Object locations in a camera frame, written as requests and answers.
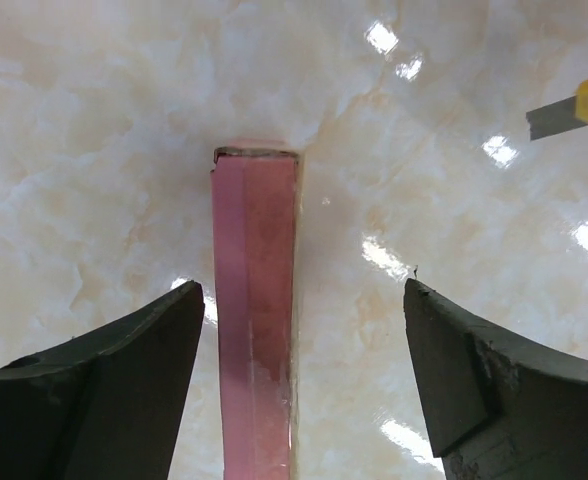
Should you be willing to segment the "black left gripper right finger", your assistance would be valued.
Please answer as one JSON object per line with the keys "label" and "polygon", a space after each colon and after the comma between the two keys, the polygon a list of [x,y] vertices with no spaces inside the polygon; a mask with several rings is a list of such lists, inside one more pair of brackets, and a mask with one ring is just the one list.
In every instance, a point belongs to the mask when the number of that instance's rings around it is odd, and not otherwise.
{"label": "black left gripper right finger", "polygon": [[418,280],[406,335],[449,479],[588,479],[588,360],[518,335]]}

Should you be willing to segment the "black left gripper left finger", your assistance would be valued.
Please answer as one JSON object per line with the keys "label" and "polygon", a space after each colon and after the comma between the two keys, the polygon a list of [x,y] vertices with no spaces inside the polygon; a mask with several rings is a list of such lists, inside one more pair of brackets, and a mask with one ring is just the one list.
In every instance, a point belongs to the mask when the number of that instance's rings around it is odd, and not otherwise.
{"label": "black left gripper left finger", "polygon": [[164,479],[204,318],[186,282],[0,368],[0,479]]}

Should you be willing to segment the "pink express box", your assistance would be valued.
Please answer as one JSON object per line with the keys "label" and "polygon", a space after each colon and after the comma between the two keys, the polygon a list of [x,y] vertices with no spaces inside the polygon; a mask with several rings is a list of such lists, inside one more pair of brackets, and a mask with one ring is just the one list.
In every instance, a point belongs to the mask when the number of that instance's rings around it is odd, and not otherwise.
{"label": "pink express box", "polygon": [[299,156],[224,146],[211,172],[226,479],[290,479]]}

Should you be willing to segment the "yellow utility knife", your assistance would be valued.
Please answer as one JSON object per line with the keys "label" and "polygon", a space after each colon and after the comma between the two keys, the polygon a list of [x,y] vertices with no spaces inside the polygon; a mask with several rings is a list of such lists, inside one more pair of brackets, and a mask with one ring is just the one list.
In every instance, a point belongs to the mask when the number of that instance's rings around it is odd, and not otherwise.
{"label": "yellow utility knife", "polygon": [[530,140],[539,140],[588,126],[588,79],[575,95],[526,113]]}

